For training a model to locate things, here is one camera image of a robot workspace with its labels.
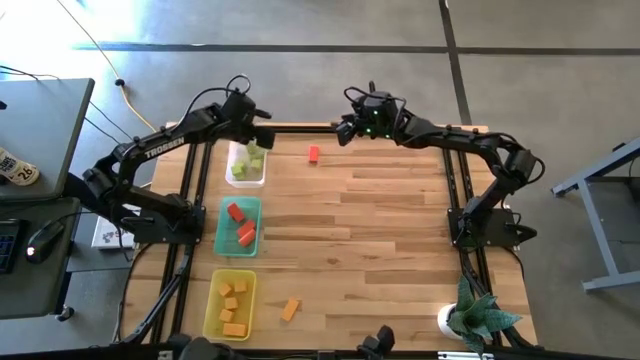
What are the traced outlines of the clear plastic bin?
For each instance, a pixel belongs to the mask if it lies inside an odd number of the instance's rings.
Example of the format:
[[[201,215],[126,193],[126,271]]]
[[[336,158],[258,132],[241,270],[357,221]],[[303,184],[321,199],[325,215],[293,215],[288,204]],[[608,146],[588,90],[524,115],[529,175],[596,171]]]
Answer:
[[[229,148],[228,148],[228,157],[227,157],[227,164],[226,164],[226,173],[225,173],[225,180],[227,181],[227,183],[229,185],[231,185],[232,187],[235,188],[260,188],[262,187],[265,182],[266,182],[266,162],[267,162],[267,155],[268,155],[268,151],[266,149],[263,149],[261,147],[258,147],[258,151],[265,151],[266,155],[264,157],[263,161],[263,170],[262,171],[255,171],[252,170],[250,167],[250,163],[252,160],[254,160],[252,158],[253,154],[249,154],[247,152],[247,148],[246,145],[237,143],[237,142],[230,142],[229,143]],[[235,181],[233,178],[233,173],[231,170],[231,167],[234,165],[234,163],[236,161],[244,161],[246,163],[246,171],[244,172],[246,174],[246,180],[245,181]]]

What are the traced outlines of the teal plastic bin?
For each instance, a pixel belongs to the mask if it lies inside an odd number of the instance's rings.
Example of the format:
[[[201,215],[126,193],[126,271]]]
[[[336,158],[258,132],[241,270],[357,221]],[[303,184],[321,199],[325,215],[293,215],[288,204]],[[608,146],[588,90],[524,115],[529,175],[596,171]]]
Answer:
[[[227,205],[235,202],[244,212],[245,221],[253,220],[256,224],[256,238],[248,247],[242,247],[236,230],[243,223],[234,222],[227,212]],[[257,255],[262,220],[262,202],[260,198],[249,196],[227,196],[221,200],[219,216],[214,239],[214,253],[226,257],[254,257]]]

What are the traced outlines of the grey metal table frame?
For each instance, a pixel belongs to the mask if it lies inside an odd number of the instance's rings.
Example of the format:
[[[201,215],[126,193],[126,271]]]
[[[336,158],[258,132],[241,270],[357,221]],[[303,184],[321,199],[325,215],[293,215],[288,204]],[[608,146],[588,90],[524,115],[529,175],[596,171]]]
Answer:
[[[640,269],[621,270],[614,255],[625,245],[640,245],[640,176],[611,174],[634,163],[640,164],[640,137],[551,188],[556,197],[580,193],[604,261],[607,274],[582,283],[587,293],[640,284]]]

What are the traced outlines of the silver metal bracket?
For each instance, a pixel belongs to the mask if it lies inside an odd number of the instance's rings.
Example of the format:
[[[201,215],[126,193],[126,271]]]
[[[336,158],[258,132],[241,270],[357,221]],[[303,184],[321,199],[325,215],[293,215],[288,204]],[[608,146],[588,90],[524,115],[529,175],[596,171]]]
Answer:
[[[458,351],[439,351],[437,353],[438,360],[495,360],[491,353],[478,355],[474,352],[458,352]]]

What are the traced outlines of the grey desk top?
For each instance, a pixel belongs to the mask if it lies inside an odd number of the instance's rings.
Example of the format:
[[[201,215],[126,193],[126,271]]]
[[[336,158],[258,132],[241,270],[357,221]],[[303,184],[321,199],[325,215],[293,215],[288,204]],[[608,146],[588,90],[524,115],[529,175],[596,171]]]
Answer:
[[[29,186],[0,185],[0,201],[53,199],[62,194],[95,81],[0,81],[0,147],[39,170]]]

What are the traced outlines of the black computer mouse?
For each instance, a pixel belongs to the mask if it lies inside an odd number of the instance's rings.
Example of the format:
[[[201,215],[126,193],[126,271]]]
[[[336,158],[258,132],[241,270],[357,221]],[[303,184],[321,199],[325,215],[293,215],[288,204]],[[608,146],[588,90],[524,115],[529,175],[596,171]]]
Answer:
[[[48,221],[28,240],[25,259],[32,264],[41,264],[53,252],[53,248],[63,233],[64,226],[60,221]]]

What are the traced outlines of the white printed box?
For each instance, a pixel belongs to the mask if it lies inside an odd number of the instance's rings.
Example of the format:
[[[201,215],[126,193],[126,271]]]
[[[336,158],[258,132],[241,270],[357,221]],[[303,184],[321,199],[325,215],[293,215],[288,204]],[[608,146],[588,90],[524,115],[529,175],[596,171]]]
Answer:
[[[118,230],[109,220],[98,217],[91,247],[99,250],[133,248],[134,235],[124,229]]]

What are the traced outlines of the yellow plastic bin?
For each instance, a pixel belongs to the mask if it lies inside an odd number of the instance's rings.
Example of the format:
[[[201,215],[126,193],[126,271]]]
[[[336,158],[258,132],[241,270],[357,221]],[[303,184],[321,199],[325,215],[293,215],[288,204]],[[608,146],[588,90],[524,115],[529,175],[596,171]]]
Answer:
[[[248,289],[244,293],[236,293],[234,284],[237,281],[246,281]],[[234,311],[234,319],[230,323],[240,323],[247,326],[245,337],[228,337],[223,335],[224,322],[219,320],[219,315],[224,306],[225,299],[218,292],[221,283],[228,283],[233,292],[228,297],[236,297],[239,307]],[[257,278],[256,274],[250,270],[218,269],[212,274],[208,303],[205,311],[202,335],[209,339],[222,341],[245,341],[251,333],[251,326],[254,313]]]

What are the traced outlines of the dark desk top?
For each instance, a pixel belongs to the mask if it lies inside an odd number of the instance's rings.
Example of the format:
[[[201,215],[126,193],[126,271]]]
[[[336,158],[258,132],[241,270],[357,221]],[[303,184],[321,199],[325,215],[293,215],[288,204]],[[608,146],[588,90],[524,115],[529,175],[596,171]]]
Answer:
[[[23,221],[12,271],[0,274],[0,320],[58,314],[65,304],[71,274],[67,264],[82,207],[75,198],[0,206],[0,220]],[[48,221],[64,226],[52,254],[41,264],[25,259],[29,238]]]

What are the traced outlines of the snake plant in white pot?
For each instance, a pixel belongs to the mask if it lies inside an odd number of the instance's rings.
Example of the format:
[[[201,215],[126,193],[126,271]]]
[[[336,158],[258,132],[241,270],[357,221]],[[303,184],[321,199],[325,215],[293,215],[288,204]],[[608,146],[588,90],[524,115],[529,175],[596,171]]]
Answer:
[[[495,307],[497,297],[485,294],[476,298],[464,275],[457,283],[457,301],[442,307],[437,315],[440,331],[447,337],[461,340],[478,356],[484,354],[486,340],[492,334],[506,330],[522,319],[520,315]]]

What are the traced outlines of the black aluminium table frame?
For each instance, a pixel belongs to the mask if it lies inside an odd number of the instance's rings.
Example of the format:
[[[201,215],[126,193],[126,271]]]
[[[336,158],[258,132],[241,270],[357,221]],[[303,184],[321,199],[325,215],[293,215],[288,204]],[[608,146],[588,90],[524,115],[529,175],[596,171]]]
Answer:
[[[192,195],[207,215],[194,251],[184,301],[172,299],[162,336],[202,335],[212,274],[250,270],[257,286],[251,333],[239,348],[354,349],[383,325],[400,350],[459,349],[442,334],[438,311],[456,298],[460,260],[449,240],[447,210],[492,180],[484,160],[467,166],[429,147],[357,138],[341,147],[327,125],[281,124],[267,156],[261,237],[254,257],[214,253],[221,200],[237,194],[224,177],[229,143],[199,150],[210,163]],[[309,162],[309,147],[319,160]],[[299,307],[281,319],[289,298]]]

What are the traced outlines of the black keyboard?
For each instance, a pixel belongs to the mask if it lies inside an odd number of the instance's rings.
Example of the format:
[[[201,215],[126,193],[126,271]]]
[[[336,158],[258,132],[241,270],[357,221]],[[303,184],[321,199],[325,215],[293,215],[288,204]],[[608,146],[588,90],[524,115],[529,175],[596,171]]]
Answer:
[[[22,220],[0,220],[0,274],[12,271],[22,228]]]

